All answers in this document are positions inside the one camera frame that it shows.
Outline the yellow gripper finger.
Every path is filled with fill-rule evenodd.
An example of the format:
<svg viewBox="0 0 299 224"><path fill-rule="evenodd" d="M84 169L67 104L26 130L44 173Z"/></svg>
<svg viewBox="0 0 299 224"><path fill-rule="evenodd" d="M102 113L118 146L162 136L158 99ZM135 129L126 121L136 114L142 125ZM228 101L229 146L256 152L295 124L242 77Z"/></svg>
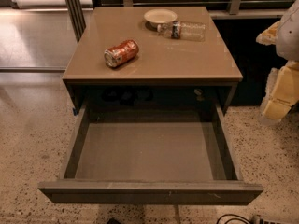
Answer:
<svg viewBox="0 0 299 224"><path fill-rule="evenodd" d="M299 62L288 61L280 69L272 68L261 103L262 116L282 120L299 101Z"/></svg>
<svg viewBox="0 0 299 224"><path fill-rule="evenodd" d="M275 45L277 41L278 26L280 21L276 21L263 32L258 34L256 42L262 45Z"/></svg>

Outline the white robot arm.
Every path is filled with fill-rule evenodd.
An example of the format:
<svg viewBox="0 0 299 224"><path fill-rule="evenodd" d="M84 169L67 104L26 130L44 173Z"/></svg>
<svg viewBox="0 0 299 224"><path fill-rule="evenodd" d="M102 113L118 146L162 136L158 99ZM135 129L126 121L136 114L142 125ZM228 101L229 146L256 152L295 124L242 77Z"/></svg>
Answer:
<svg viewBox="0 0 299 224"><path fill-rule="evenodd" d="M256 42L274 45L277 56L287 61L280 69L271 69L261 103L261 121L276 124L299 101L299 0L279 21L260 33Z"/></svg>

